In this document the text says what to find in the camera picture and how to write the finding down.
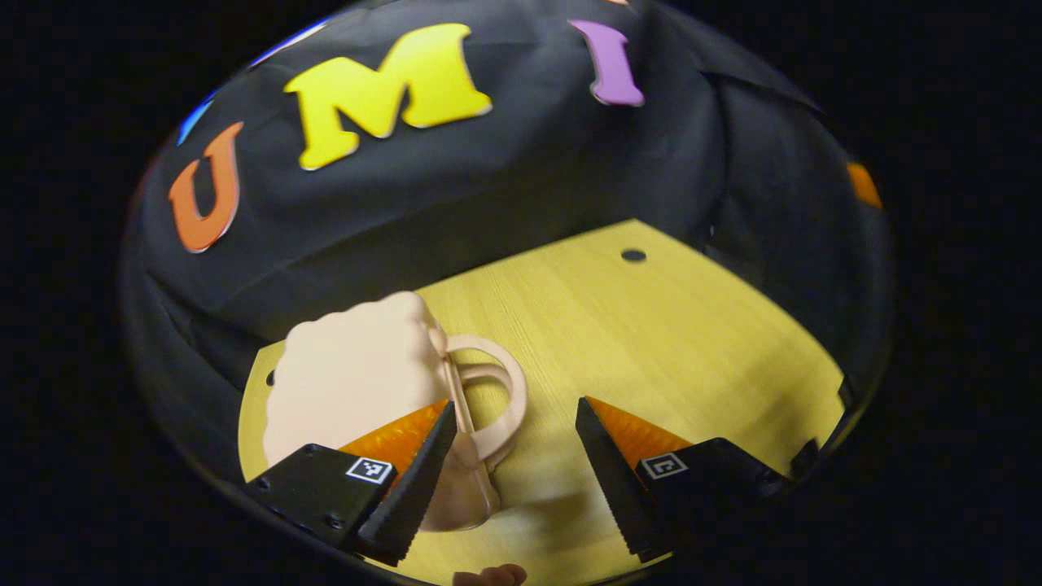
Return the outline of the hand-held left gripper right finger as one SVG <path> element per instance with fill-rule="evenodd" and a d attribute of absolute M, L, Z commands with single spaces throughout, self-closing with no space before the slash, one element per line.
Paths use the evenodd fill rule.
<path fill-rule="evenodd" d="M 692 443 L 592 396 L 578 400 L 576 431 L 615 524 L 644 562 L 747 544 L 791 486 L 729 439 Z"/>

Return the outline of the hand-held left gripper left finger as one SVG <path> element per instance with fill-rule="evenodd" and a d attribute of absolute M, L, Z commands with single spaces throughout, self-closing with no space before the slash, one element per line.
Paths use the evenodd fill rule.
<path fill-rule="evenodd" d="M 306 443 L 244 491 L 329 548 L 396 566 L 427 514 L 455 437 L 454 402 L 441 400 L 340 449 Z"/>

